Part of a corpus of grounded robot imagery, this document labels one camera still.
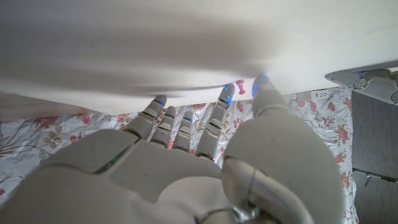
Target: robotic hand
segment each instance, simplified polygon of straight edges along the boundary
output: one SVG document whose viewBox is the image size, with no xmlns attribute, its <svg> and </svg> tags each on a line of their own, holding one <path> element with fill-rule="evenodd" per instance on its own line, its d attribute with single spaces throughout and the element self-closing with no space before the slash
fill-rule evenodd
<svg viewBox="0 0 398 224">
<path fill-rule="evenodd" d="M 233 84 L 221 92 L 196 156 L 187 153 L 189 111 L 172 150 L 173 107 L 146 141 L 166 103 L 158 96 L 123 132 L 97 131 L 45 161 L 0 211 L 1 223 L 339 223 L 333 156 L 267 76 L 253 84 L 254 119 L 230 140 L 223 168 L 213 163 L 233 93 Z"/>
</svg>

